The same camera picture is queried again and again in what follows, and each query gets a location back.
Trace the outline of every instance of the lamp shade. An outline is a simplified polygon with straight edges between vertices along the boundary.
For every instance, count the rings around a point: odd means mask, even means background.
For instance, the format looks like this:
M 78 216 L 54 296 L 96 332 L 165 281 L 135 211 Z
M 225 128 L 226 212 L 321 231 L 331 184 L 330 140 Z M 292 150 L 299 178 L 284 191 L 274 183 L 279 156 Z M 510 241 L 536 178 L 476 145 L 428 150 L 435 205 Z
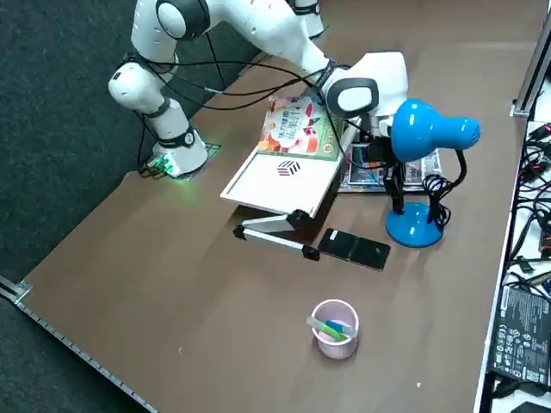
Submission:
M 391 132 L 393 152 L 400 162 L 416 161 L 436 148 L 468 149 L 479 138 L 480 125 L 475 119 L 442 116 L 419 99 L 400 105 Z

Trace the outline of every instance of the pen holder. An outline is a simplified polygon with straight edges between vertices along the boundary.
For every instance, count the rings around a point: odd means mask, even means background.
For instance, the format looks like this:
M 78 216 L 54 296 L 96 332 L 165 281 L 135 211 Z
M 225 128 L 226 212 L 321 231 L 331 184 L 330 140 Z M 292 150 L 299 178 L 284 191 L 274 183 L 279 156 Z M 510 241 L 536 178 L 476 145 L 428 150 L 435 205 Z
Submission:
M 321 322 L 331 320 L 340 324 L 346 324 L 358 331 L 360 328 L 360 320 L 356 314 L 356 310 L 352 305 L 340 299 L 328 299 L 319 303 L 313 309 L 312 317 L 317 318 Z M 336 342 L 327 334 L 316 329 L 312 329 L 312 333 L 316 337 L 318 347 L 323 354 L 330 359 L 345 359 L 351 356 L 356 350 L 358 337 L 347 337 L 346 340 Z

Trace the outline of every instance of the blue marker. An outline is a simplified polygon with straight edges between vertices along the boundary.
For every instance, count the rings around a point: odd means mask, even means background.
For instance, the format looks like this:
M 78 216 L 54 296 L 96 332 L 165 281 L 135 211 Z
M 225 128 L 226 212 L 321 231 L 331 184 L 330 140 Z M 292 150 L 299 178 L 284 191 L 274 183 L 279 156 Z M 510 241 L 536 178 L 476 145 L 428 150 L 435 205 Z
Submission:
M 330 326 L 332 329 L 338 331 L 339 333 L 345 334 L 346 336 L 350 336 L 350 337 L 354 338 L 358 335 L 358 332 L 356 330 L 352 329 L 351 327 L 349 327 L 348 325 L 342 325 L 342 324 L 339 324 L 339 323 L 335 323 L 334 321 L 331 321 L 331 320 L 325 321 L 325 324 Z

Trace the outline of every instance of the gray carpet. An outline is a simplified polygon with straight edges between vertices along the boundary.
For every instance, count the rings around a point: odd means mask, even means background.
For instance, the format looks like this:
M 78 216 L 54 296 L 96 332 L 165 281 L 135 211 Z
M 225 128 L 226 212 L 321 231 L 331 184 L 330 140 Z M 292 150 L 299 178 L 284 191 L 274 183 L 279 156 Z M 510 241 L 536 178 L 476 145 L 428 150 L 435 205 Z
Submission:
M 0 0 L 0 275 L 19 281 L 136 168 L 139 123 L 107 82 L 131 49 L 133 0 Z M 228 27 L 214 50 L 257 50 Z M 205 36 L 178 45 L 212 60 Z M 241 67 L 225 68 L 226 84 Z M 214 66 L 182 68 L 222 89 Z M 209 95 L 175 87 L 196 102 Z M 198 106 L 181 101 L 188 115 Z M 152 147 L 145 142 L 144 151 Z M 65 346 L 0 298 L 0 412 L 141 411 Z
M 145 411 L 5 299 L 0 299 L 0 411 Z

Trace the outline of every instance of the lamp base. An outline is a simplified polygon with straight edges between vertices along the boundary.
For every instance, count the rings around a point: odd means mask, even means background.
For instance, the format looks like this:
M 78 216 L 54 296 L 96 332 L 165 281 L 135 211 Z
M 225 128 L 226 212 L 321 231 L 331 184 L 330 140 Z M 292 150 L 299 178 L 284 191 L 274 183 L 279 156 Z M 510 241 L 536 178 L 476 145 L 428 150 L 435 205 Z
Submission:
M 436 224 L 427 224 L 429 206 L 419 202 L 406 202 L 404 213 L 394 211 L 387 216 L 387 232 L 394 241 L 411 248 L 429 247 L 440 241 L 443 233 Z

